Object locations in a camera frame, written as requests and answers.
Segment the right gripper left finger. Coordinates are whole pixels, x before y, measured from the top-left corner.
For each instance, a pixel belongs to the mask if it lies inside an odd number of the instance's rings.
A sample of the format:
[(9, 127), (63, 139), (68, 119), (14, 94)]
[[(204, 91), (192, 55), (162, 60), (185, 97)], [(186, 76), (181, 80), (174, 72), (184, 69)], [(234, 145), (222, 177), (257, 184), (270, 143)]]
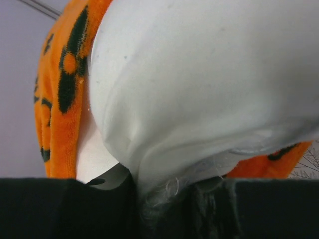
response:
[(135, 185), (121, 165), (81, 183), (2, 178), (3, 239), (136, 239)]

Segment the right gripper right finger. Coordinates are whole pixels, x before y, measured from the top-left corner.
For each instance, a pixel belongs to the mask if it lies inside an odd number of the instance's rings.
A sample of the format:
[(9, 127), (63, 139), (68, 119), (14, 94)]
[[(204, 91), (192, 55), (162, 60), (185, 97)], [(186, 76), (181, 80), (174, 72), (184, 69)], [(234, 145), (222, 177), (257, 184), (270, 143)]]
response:
[(176, 239), (316, 239), (318, 180), (210, 179), (196, 183)]

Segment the white pillow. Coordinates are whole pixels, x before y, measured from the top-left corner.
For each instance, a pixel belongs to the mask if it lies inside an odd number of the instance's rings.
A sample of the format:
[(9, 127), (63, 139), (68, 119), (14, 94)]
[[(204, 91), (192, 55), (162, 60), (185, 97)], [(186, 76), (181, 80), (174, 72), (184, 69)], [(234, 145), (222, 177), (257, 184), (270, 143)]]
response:
[(87, 68), (84, 183), (120, 163), (158, 204), (319, 137), (316, 0), (114, 0)]

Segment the orange patterned pillowcase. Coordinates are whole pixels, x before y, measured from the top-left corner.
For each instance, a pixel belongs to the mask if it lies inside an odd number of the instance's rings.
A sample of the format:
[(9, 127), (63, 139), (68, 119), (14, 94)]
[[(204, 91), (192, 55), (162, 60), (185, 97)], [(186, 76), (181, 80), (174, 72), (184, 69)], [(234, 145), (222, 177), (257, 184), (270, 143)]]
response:
[[(89, 107), (85, 99), (88, 55), (103, 12), (112, 1), (70, 1), (43, 44), (34, 89), (34, 111), (39, 148), (50, 178), (76, 179), (82, 112)], [(286, 178), (312, 141), (240, 161), (222, 176)]]

